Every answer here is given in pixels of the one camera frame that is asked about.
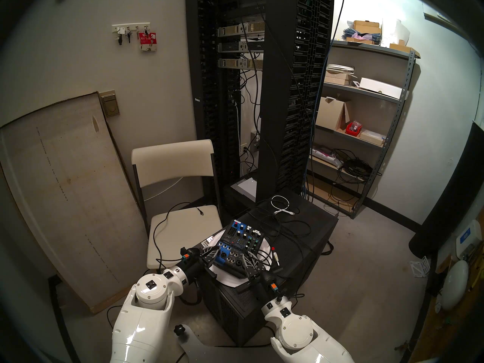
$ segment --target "white wall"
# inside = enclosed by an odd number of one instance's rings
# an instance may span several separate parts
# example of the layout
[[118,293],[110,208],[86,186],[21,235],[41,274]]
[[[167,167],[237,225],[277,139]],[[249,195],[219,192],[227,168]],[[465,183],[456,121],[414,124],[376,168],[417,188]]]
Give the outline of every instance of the white wall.
[[[141,52],[136,34],[118,45],[111,25],[130,22],[151,22],[157,52]],[[185,0],[36,0],[1,50],[0,70],[0,126],[65,99],[115,90],[120,115],[107,121],[132,184],[133,148],[196,139]],[[145,199],[166,187],[152,187]],[[148,202],[148,213],[201,196],[200,180],[184,179]]]
[[[342,0],[335,0],[334,26]],[[414,70],[406,115],[369,196],[422,223],[462,154],[479,99],[480,59],[468,42],[426,21],[419,0],[345,0],[336,39],[347,20],[401,19],[408,46],[422,56]]]
[[[139,51],[136,35],[119,46],[111,34],[112,24],[146,21],[157,33],[156,53]],[[65,99],[115,90],[121,114],[108,124],[132,182],[133,148],[196,139],[185,0],[36,0],[0,50],[0,70],[0,126]],[[2,181],[2,305],[27,342],[70,361],[48,298],[55,270]],[[145,198],[165,187],[151,187]],[[148,213],[201,196],[200,180],[184,179],[147,202]]]

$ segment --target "electrical outlet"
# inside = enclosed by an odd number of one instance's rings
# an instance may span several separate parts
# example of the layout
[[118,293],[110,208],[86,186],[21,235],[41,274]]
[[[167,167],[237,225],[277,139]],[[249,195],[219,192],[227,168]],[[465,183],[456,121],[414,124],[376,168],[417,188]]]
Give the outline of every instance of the electrical outlet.
[[249,151],[252,154],[255,154],[259,150],[260,134],[256,134],[256,132],[251,132],[250,133],[250,141],[252,143],[250,144]]

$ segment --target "white cable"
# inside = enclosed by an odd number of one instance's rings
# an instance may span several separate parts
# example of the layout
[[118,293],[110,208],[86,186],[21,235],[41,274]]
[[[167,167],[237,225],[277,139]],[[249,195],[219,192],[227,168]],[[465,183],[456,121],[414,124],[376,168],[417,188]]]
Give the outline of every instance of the white cable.
[[326,71],[331,71],[333,73],[337,74],[354,74],[355,73],[355,68],[352,66],[344,66],[344,65],[337,65],[334,63],[330,63],[326,67]]
[[154,197],[156,197],[156,196],[158,196],[158,195],[161,195],[163,192],[165,192],[165,191],[169,190],[169,189],[170,189],[170,188],[172,188],[172,187],[173,187],[175,184],[177,184],[178,182],[180,182],[182,178],[180,178],[178,181],[176,181],[175,183],[173,183],[173,184],[172,184],[170,187],[166,188],[165,190],[163,190],[163,191],[162,191],[162,192],[160,192],[159,194],[156,194],[156,195],[154,195],[154,196],[152,196],[152,197],[149,197],[148,199],[145,199],[145,200],[143,200],[143,201],[148,201],[148,200],[153,199]]
[[[281,208],[277,208],[273,203],[272,201],[274,200],[275,197],[281,197],[282,199],[284,199],[286,202],[288,202],[288,206],[285,207],[284,209],[281,209]],[[288,214],[291,214],[291,215],[295,215],[294,212],[291,212],[291,211],[288,211],[287,209],[289,208],[289,200],[287,200],[285,197],[283,197],[282,195],[274,195],[271,199],[271,205],[277,209],[277,211],[274,212],[274,214],[278,214],[280,212],[285,212],[285,213],[288,213]]]

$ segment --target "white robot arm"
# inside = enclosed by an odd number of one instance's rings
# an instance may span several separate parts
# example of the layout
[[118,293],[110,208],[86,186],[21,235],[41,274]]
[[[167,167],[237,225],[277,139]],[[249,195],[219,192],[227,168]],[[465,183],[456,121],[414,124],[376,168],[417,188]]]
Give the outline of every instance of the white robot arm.
[[[132,286],[114,324],[110,363],[157,361],[174,298],[183,294],[184,287],[206,268],[196,253],[185,256],[187,260],[179,266],[165,269],[161,275],[145,275]],[[266,273],[261,277],[266,279],[266,284],[271,283]],[[271,344],[284,362],[354,363],[344,347],[309,317],[293,314],[291,306],[288,298],[278,296],[262,307],[265,320],[277,327]]]
[[124,301],[113,329],[110,363],[153,363],[163,348],[176,296],[188,286],[178,267],[141,277]]
[[265,320],[276,325],[271,344],[286,363],[354,363],[349,352],[306,315],[291,312],[286,297],[264,305]]

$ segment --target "cardboard box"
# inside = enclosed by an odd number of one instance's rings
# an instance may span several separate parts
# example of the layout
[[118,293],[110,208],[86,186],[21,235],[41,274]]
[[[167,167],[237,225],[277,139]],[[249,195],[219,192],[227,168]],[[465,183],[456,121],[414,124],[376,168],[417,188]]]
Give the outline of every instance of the cardboard box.
[[344,79],[344,80],[351,80],[349,74],[342,74],[342,73],[334,73],[332,71],[326,70],[326,77],[328,78],[338,78],[338,79]]
[[400,87],[368,78],[361,78],[360,88],[363,88],[364,90],[382,93],[396,99],[399,99],[402,93],[402,89]]
[[[405,53],[410,53],[411,50],[415,50],[415,49],[413,49],[411,47],[405,46],[405,42],[403,40],[399,40],[398,41],[398,44],[393,44],[393,43],[390,44],[390,49],[400,50],[400,51],[405,52]],[[416,50],[415,50],[415,55],[418,58],[420,58],[420,53],[417,52]]]
[[366,140],[367,142],[376,144],[378,146],[383,145],[385,142],[385,136],[379,133],[375,133],[370,130],[362,129],[360,133],[360,139]]
[[324,81],[326,83],[340,84],[341,86],[349,86],[350,81],[347,79],[332,78],[330,76],[325,76]]
[[353,22],[355,26],[370,26],[370,27],[380,27],[380,23],[370,22],[368,20],[356,20]]
[[322,97],[317,111],[316,125],[327,129],[346,129],[351,120],[348,111],[350,101],[336,100],[332,97]]
[[354,37],[347,37],[346,41],[355,42],[355,43],[363,43],[363,44],[374,44],[375,43],[373,40],[360,40],[360,39],[355,39]]
[[355,26],[355,30],[359,33],[378,33],[381,35],[381,28],[372,26]]

